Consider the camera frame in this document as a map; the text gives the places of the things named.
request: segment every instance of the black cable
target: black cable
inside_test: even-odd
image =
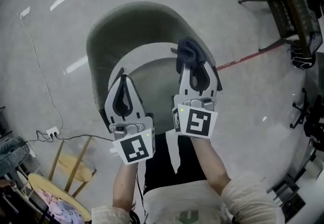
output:
[[[41,134],[41,135],[43,136],[43,138],[45,139],[44,141],[42,141],[42,140],[39,139],[39,136],[38,136],[39,134]],[[1,162],[4,161],[7,157],[9,157],[11,153],[13,153],[13,152],[15,152],[17,149],[19,149],[19,148],[25,146],[28,142],[31,142],[31,141],[41,141],[41,142],[49,142],[49,143],[52,143],[52,142],[53,142],[53,138],[52,138],[52,140],[50,140],[50,137],[49,137],[48,139],[45,138],[44,135],[47,135],[47,134],[46,134],[46,133],[41,133],[39,130],[36,131],[36,135],[37,135],[37,140],[30,140],[30,141],[26,141],[26,142],[21,143],[21,144],[20,144],[16,149],[14,149],[13,151],[10,151],[10,153],[9,153],[7,156],[5,156],[2,160],[0,160],[0,164],[1,164]]]
[[[67,138],[67,139],[61,139],[61,138],[57,137],[57,135],[55,135],[55,137],[58,140],[63,140],[63,141],[72,140],[74,138],[79,138],[79,137],[83,137],[83,136],[92,136],[92,137],[96,137],[96,138],[99,138],[99,139],[102,139],[102,140],[106,140],[106,141],[113,141],[113,140],[110,140],[110,139],[106,139],[106,138],[103,138],[103,137],[100,137],[100,136],[95,136],[95,135],[90,135],[90,134],[82,134],[82,135],[73,136],[73,137],[70,137],[70,138]]]
[[[141,200],[142,200],[144,216],[146,217],[146,211],[145,211],[145,208],[144,208],[144,198],[143,198],[142,191],[141,191],[141,188],[140,188],[140,183],[138,182],[138,164],[137,164],[137,167],[136,167],[136,183],[137,183],[138,191],[140,192],[140,196],[141,196]]]
[[[131,218],[131,224],[140,224],[140,219],[138,217],[138,215],[136,214],[135,210],[135,205],[136,203],[133,203],[131,211],[130,211],[130,218]]]

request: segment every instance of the white sleeve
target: white sleeve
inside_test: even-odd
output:
[[[284,224],[281,208],[260,187],[253,177],[232,180],[224,188],[221,198],[240,224]]]
[[[123,209],[101,206],[91,210],[92,224],[129,224],[130,215]]]

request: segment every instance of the wooden stool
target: wooden stool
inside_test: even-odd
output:
[[[54,162],[49,175],[49,181],[52,181],[56,164],[59,163],[62,171],[66,174],[69,174],[69,179],[66,183],[64,191],[66,191],[67,193],[69,192],[73,179],[83,182],[72,194],[72,197],[76,197],[97,172],[96,170],[94,170],[91,173],[90,169],[82,162],[82,158],[88,148],[91,139],[92,137],[89,136],[77,158],[70,155],[60,155],[64,144],[64,141],[62,141],[54,158]]]

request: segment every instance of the black cloth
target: black cloth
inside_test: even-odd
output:
[[[159,187],[207,179],[189,137],[178,136],[180,166],[177,173],[171,163],[165,133],[155,136],[155,147],[153,158],[146,161],[144,194]]]
[[[181,74],[184,63],[194,69],[199,69],[207,60],[204,50],[190,37],[179,40],[177,51],[177,72],[179,74]]]
[[[291,53],[291,62],[297,68],[301,70],[311,68],[315,65],[316,62],[316,54],[314,53],[311,58],[305,58],[304,54],[298,45],[291,45],[290,48]]]

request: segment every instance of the chair seat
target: chair seat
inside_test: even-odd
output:
[[[155,134],[174,129],[172,96],[179,93],[180,87],[176,59],[164,58],[146,63],[134,70],[130,77],[146,113],[154,114]]]
[[[297,28],[286,0],[269,0],[269,7],[281,38],[298,34]]]

